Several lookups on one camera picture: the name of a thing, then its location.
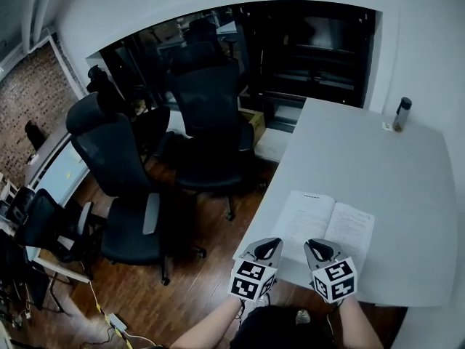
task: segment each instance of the sneaker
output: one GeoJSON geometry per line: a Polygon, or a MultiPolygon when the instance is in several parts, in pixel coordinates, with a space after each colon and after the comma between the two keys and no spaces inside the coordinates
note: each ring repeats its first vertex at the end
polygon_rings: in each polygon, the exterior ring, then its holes
{"type": "Polygon", "coordinates": [[[307,323],[310,323],[310,314],[305,309],[299,310],[296,315],[296,325],[307,323]]]}
{"type": "Polygon", "coordinates": [[[264,294],[262,297],[260,297],[256,302],[255,302],[255,308],[263,308],[265,306],[268,306],[270,304],[270,296],[268,294],[264,294]]]}

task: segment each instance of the person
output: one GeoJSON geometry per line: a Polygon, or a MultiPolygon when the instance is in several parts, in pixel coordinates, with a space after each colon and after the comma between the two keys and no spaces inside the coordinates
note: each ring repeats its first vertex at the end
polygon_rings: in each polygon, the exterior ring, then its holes
{"type": "MultiPolygon", "coordinates": [[[[266,294],[240,326],[231,348],[335,348],[332,332],[318,326],[305,310],[296,314],[290,308],[270,305],[266,294]]],[[[243,307],[238,297],[229,296],[192,329],[185,332],[171,349],[215,348],[243,307]]],[[[373,327],[354,295],[339,306],[343,343],[350,349],[383,348],[373,327]]]]}

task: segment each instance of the open book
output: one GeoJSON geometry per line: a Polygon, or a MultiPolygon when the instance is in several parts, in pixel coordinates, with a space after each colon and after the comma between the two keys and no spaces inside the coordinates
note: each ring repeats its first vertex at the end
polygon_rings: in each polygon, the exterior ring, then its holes
{"type": "Polygon", "coordinates": [[[307,263],[304,243],[321,238],[337,243],[352,256],[360,274],[365,263],[375,217],[326,195],[291,191],[272,232],[284,241],[284,257],[307,263]]]}

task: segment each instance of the human arm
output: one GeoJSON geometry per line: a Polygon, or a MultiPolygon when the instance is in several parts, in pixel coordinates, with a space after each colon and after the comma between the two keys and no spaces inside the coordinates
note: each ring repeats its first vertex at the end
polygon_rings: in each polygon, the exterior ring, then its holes
{"type": "Polygon", "coordinates": [[[366,318],[354,295],[343,301],[339,308],[344,347],[349,349],[382,349],[378,335],[366,318]]]}
{"type": "Polygon", "coordinates": [[[229,296],[218,308],[176,340],[171,349],[214,348],[225,335],[241,307],[239,298],[229,296]]]}

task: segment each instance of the small sticker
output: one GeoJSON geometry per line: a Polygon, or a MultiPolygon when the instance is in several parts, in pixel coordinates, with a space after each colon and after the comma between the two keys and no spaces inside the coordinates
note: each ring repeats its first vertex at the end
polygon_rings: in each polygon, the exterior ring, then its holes
{"type": "Polygon", "coordinates": [[[385,131],[388,131],[388,132],[393,132],[394,131],[393,128],[392,128],[392,124],[386,123],[386,122],[383,121],[382,125],[383,125],[383,129],[385,131]]]}

